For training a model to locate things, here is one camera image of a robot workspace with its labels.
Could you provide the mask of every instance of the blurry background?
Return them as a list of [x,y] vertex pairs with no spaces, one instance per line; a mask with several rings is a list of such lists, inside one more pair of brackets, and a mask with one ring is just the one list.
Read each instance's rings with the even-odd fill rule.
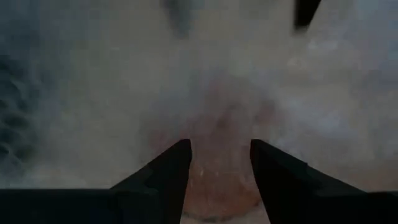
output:
[[[363,190],[398,189],[396,0],[323,0],[301,35],[291,0],[186,0],[181,35],[160,0],[1,4],[1,187],[110,187],[191,138],[186,209],[210,212],[198,189],[243,188],[229,222],[264,223],[245,159],[261,138]],[[245,203],[213,196],[220,213]]]

